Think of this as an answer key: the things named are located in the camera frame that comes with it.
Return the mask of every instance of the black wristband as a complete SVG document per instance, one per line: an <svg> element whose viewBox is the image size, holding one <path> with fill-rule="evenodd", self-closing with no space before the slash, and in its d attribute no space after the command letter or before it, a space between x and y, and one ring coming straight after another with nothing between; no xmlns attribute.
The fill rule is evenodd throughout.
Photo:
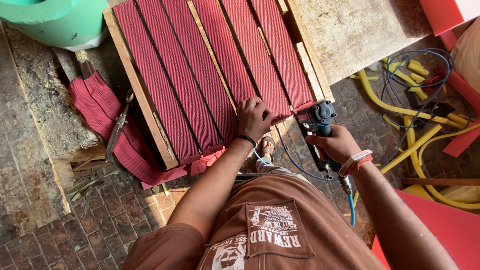
<svg viewBox="0 0 480 270"><path fill-rule="evenodd" d="M251 142L251 143L253 144L253 147L254 147L254 148L255 148L255 146L257 146L257 143L255 143L255 141L254 141L252 138L248 137L248 136L238 135L237 138L245 139L245 140Z"/></svg>

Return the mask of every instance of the green bucket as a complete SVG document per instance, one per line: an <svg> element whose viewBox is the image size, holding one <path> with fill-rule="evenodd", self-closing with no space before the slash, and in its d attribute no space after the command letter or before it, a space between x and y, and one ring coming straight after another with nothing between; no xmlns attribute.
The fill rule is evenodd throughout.
<svg viewBox="0 0 480 270"><path fill-rule="evenodd" d="M71 51L97 47L108 35L107 0L0 0L0 20L32 38Z"/></svg>

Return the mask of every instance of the scissors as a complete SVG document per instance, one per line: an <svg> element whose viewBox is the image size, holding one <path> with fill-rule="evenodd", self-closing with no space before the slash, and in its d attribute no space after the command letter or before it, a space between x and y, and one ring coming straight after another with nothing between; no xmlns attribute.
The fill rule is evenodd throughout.
<svg viewBox="0 0 480 270"><path fill-rule="evenodd" d="M107 145L107 151L105 152L105 163L108 162L110 157L112 156L113 150L115 150L115 146L117 146L117 143L119 142L121 132L123 130L123 125L128 124L127 119L127 111L128 107L130 106L130 102L133 100L133 89L130 88L127 93L127 104L125 105L125 109L123 112L120 114L119 117L117 117L117 123L115 124L115 127L112 130L112 134L110 135L110 140L108 141Z"/></svg>

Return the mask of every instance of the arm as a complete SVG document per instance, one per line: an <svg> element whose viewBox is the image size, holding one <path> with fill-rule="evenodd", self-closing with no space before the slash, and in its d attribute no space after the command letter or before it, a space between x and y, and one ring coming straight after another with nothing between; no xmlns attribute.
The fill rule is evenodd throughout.
<svg viewBox="0 0 480 270"><path fill-rule="evenodd" d="M270 131L273 112L258 97L237 108L239 135L258 141ZM223 155L193 184L173 210L168 224L185 223L198 229L208 241L219 212L227 202L237 172L252 150L252 143L237 138Z"/></svg>
<svg viewBox="0 0 480 270"><path fill-rule="evenodd" d="M306 139L318 146L323 158L327 153L344 164L350 156L360 152L360 148L345 127L331 126L331 138L308 136ZM457 269L444 247L373 163L364 163L352 172L352 176L385 258L393 269Z"/></svg>

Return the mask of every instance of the left hand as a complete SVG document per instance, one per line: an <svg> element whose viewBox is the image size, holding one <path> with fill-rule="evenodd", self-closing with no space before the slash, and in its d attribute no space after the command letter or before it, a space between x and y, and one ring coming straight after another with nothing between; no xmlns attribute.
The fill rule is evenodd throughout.
<svg viewBox="0 0 480 270"><path fill-rule="evenodd" d="M243 100L237 107L239 118L239 135L245 135L254 141L270 131L275 114L259 97Z"/></svg>

